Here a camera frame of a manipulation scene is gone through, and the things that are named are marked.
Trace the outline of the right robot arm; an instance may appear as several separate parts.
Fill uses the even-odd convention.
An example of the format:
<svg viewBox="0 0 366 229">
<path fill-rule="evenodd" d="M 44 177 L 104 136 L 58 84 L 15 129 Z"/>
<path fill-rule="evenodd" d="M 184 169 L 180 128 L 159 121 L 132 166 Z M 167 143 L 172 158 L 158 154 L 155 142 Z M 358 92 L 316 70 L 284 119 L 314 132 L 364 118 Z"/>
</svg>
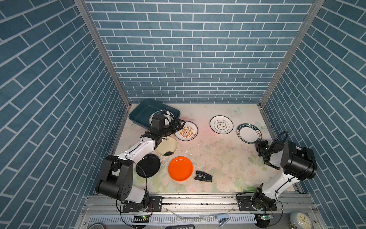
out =
<svg viewBox="0 0 366 229">
<path fill-rule="evenodd" d="M 288 140 L 271 145 L 267 141 L 255 141 L 255 148 L 265 165 L 278 170 L 268 182 L 255 189 L 251 202 L 257 210 L 272 208 L 288 187 L 313 179 L 317 174 L 315 154 L 309 148 L 298 147 Z"/>
</svg>

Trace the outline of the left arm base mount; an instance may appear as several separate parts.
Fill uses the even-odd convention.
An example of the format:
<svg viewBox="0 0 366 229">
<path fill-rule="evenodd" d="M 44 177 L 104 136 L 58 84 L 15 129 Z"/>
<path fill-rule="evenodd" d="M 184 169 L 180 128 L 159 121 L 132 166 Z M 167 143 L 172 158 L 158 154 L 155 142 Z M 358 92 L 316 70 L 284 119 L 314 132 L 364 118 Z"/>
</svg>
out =
<svg viewBox="0 0 366 229">
<path fill-rule="evenodd" d="M 144 198 L 141 203 L 125 201 L 123 204 L 122 211 L 124 213 L 139 212 L 139 211 L 145 211 L 147 208 L 149 208 L 149 211 L 152 211 L 153 213 L 161 212 L 162 204 L 163 204 L 162 196 L 151 196 L 148 199 Z"/>
</svg>

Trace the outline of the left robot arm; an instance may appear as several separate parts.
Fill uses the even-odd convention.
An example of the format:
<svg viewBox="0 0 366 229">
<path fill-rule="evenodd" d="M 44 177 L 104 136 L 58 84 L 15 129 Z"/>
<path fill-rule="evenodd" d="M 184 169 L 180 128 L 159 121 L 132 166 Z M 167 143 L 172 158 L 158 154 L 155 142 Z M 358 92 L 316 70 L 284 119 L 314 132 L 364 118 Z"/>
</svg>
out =
<svg viewBox="0 0 366 229">
<path fill-rule="evenodd" d="M 134 146 L 117 156 L 108 155 L 103 160 L 97 176 L 96 193 L 121 202 L 141 204 L 145 209 L 149 204 L 148 190 L 132 184 L 133 166 L 155 150 L 163 138 L 179 132 L 184 126 L 185 121 L 179 118 L 169 118 L 167 114 L 154 115 L 150 127 Z"/>
</svg>

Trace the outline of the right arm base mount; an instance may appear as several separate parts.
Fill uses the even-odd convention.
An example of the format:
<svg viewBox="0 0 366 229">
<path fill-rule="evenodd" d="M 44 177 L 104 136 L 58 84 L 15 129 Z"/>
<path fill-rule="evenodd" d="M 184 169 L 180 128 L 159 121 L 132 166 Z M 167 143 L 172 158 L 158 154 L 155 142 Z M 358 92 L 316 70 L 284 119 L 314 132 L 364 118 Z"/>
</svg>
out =
<svg viewBox="0 0 366 229">
<path fill-rule="evenodd" d="M 236 197 L 239 211 L 276 211 L 276 200 L 259 195 L 253 197 L 250 195 L 239 195 Z"/>
</svg>

